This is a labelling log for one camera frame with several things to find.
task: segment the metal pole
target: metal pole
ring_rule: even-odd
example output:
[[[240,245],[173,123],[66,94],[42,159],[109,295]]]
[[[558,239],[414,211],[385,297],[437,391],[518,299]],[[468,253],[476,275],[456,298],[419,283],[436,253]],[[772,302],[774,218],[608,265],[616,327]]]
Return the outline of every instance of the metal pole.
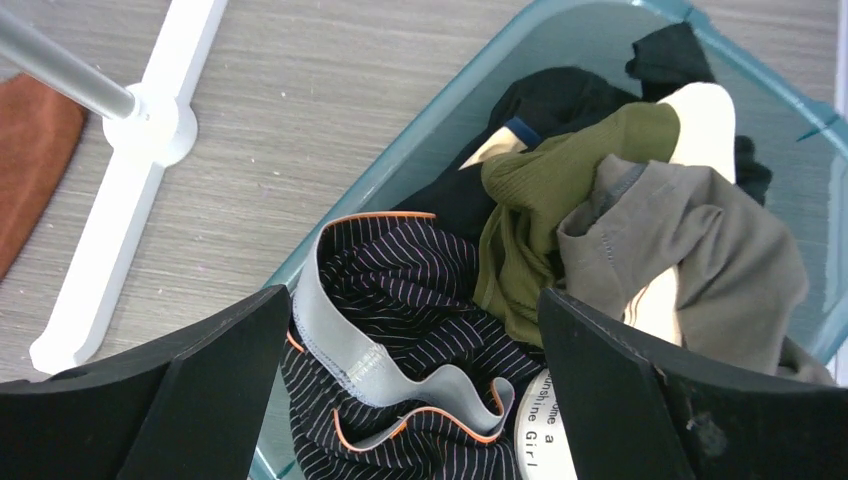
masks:
[[[59,93],[105,118],[129,117],[133,94],[0,7],[0,54]]]

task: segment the green ribbed fabric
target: green ribbed fabric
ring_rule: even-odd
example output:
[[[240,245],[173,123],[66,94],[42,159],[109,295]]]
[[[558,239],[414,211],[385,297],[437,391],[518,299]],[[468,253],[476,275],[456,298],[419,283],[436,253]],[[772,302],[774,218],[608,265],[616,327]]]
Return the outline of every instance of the green ribbed fabric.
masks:
[[[557,225],[589,196],[607,155],[668,162],[679,134],[671,106],[632,103],[596,125],[548,139],[531,153],[486,161],[483,186],[498,205],[480,238],[474,301],[503,320],[510,337],[541,347],[536,301],[557,280],[548,261],[557,248]]]

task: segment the orange trim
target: orange trim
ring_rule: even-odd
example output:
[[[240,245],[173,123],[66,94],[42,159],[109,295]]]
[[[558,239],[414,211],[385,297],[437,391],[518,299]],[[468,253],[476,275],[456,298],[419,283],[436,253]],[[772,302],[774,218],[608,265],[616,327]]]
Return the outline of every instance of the orange trim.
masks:
[[[495,397],[495,403],[497,403],[497,405],[498,405],[498,410],[500,412],[500,415],[503,415],[504,414],[503,401],[501,400],[500,396],[498,396],[497,390],[495,390],[495,382],[491,383],[491,388],[492,388],[492,396]],[[408,414],[405,415],[406,420],[404,420],[403,423],[401,423],[400,425],[398,425],[397,428],[395,428],[395,430],[389,435],[389,439],[395,438],[401,432],[406,430],[407,423],[409,422],[409,419],[412,418],[414,415],[417,415],[417,414],[423,413],[423,412],[434,412],[434,413],[437,413],[439,415],[444,416],[445,418],[450,420],[454,425],[459,427],[463,432],[468,434],[469,437],[471,437],[474,440],[476,440],[480,443],[483,443],[483,444],[492,443],[495,440],[497,440],[498,438],[500,438],[500,436],[501,436],[501,432],[497,432],[493,435],[480,435],[478,433],[471,431],[464,423],[460,422],[456,417],[454,417],[450,413],[442,410],[441,408],[420,407],[420,408],[416,408],[415,410],[413,410],[413,411],[411,411],[411,412],[409,412]],[[350,444],[350,442],[347,441],[347,439],[344,436],[344,433],[342,433],[342,425],[341,425],[341,419],[339,419],[339,411],[338,411],[338,409],[335,409],[335,408],[333,409],[333,423],[335,424],[335,427],[336,427],[336,436],[339,438],[339,441],[342,442],[342,445],[344,445],[345,448],[347,448],[348,450],[355,452],[355,453],[363,453],[363,452],[367,452],[367,451],[371,450],[370,448],[366,449],[366,448],[354,447],[353,445]]]
[[[364,213],[353,213],[341,218],[337,218],[330,222],[327,222],[326,225],[322,228],[325,229],[327,227],[331,227],[337,223],[346,222],[348,220],[357,220],[360,218],[382,218],[382,217],[411,217],[411,218],[436,218],[436,215],[433,213],[427,212],[364,212]]]
[[[295,341],[294,337],[291,336],[291,332],[288,330],[286,331],[286,340],[288,340],[288,342],[292,344],[292,347],[294,347],[298,352],[303,353],[305,351],[305,349],[300,346],[297,341]]]

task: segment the clothing label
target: clothing label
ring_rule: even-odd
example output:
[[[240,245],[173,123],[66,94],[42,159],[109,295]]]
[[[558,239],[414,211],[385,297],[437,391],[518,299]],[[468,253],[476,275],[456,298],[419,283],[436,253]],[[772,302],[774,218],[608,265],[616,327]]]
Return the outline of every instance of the clothing label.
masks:
[[[515,419],[515,454],[524,480],[577,480],[548,369],[530,382],[521,398]]]

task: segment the gray fabric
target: gray fabric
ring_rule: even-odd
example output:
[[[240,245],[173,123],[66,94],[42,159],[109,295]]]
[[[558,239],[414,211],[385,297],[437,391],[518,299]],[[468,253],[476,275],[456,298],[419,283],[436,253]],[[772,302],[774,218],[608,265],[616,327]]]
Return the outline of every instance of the gray fabric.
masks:
[[[808,282],[788,228],[709,167],[650,162],[599,166],[590,198],[559,225],[565,290],[613,318],[657,275],[678,265],[686,348],[770,375],[827,383],[823,366],[785,345]],[[598,215],[609,203],[614,205]]]
[[[483,403],[471,379],[454,365],[443,365],[420,382],[409,379],[386,348],[350,323],[327,297],[318,272],[320,238],[319,235],[304,262],[292,298],[292,313],[304,346],[339,385],[372,407],[388,407],[416,399],[444,410],[478,435],[500,432],[515,401],[512,384],[503,378],[495,378],[492,382],[504,412],[495,415]],[[355,446],[373,448],[409,416],[411,413],[386,431]]]

